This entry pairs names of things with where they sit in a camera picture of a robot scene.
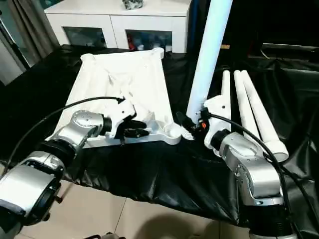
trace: gray curtain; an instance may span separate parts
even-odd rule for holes
[[[34,62],[38,62],[59,47],[59,42],[38,2],[8,0],[8,5]]]

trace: silver robotic arm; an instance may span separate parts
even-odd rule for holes
[[[235,175],[242,202],[240,210],[248,220],[250,238],[297,239],[284,204],[280,178],[264,158],[261,147],[231,133],[228,123],[210,116],[209,108],[200,113],[199,124],[181,113],[177,113],[177,118],[195,140],[203,140],[207,148],[223,158]]]
[[[0,239],[12,239],[22,226],[49,219],[49,210],[57,199],[60,180],[87,139],[109,134],[122,139],[125,122],[136,115],[133,105],[124,100],[106,117],[77,111],[69,124],[44,141],[38,151],[11,169],[0,179]],[[129,131],[130,136],[146,135]]]

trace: white pipe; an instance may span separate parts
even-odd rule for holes
[[[254,115],[250,108],[249,100],[246,94],[244,82],[240,71],[237,70],[234,72],[234,79],[241,124],[243,127],[248,129],[250,132],[252,132],[256,137],[260,139]],[[247,139],[252,140],[252,138],[247,134],[244,133],[244,135]]]
[[[242,71],[241,76],[262,140],[273,152],[279,162],[285,161],[289,156],[286,146],[279,140],[275,128],[259,98],[248,72]]]
[[[207,98],[232,0],[211,0],[186,115],[194,123]]]
[[[229,110],[229,119],[231,119],[231,108],[230,108],[230,72],[225,70],[223,72],[223,80],[221,83],[221,94],[226,99],[226,109]]]

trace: black tablecloth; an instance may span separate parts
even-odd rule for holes
[[[48,113],[65,105],[81,66],[80,55],[122,52],[62,46],[0,90],[0,160],[7,161],[21,136]],[[185,112],[196,57],[167,54],[162,61],[173,115]],[[223,52],[209,96],[220,93],[223,69],[246,69],[291,158],[286,167],[300,176],[318,212],[319,66],[298,61],[251,59],[231,61]],[[232,119],[240,122],[233,81]],[[55,128],[59,116],[39,126],[23,142],[14,160],[22,160]],[[138,201],[161,204],[207,218],[245,226],[239,213],[233,174],[202,142],[178,145],[149,142],[84,149],[66,175],[77,184]],[[300,191],[287,178],[294,219],[306,238],[318,237]]]

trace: white pole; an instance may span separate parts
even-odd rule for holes
[[[223,80],[221,83],[221,94],[226,98],[226,108],[229,110],[229,119],[231,119],[230,108],[230,72],[225,70],[223,72]]]
[[[257,138],[260,139],[253,112],[251,111],[249,100],[246,94],[244,82],[240,71],[234,72],[236,94],[238,100],[238,107],[240,113],[241,124],[243,127],[252,132]],[[245,137],[254,141],[250,136],[245,134]]]
[[[211,0],[186,115],[194,123],[207,98],[232,0]]]
[[[242,71],[241,76],[262,140],[273,152],[275,158],[279,162],[285,161],[289,156],[286,146],[279,140],[275,128],[265,110],[263,103],[259,98],[259,95],[248,75],[248,72]]]

